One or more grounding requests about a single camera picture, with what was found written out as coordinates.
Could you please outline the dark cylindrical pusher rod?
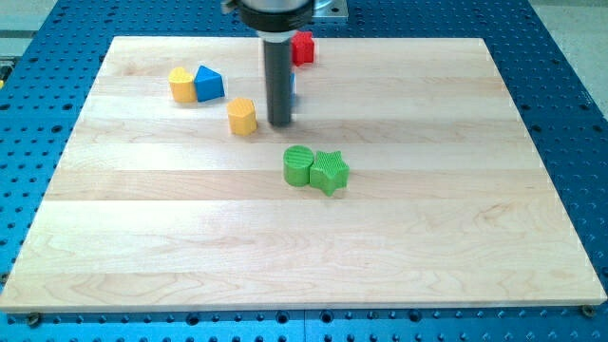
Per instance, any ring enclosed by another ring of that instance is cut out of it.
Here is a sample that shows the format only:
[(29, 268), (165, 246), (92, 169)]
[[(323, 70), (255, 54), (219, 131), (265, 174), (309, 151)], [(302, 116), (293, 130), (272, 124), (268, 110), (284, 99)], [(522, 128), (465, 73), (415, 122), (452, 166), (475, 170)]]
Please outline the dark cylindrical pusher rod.
[(285, 126), (292, 120), (291, 40), (263, 43), (268, 122)]

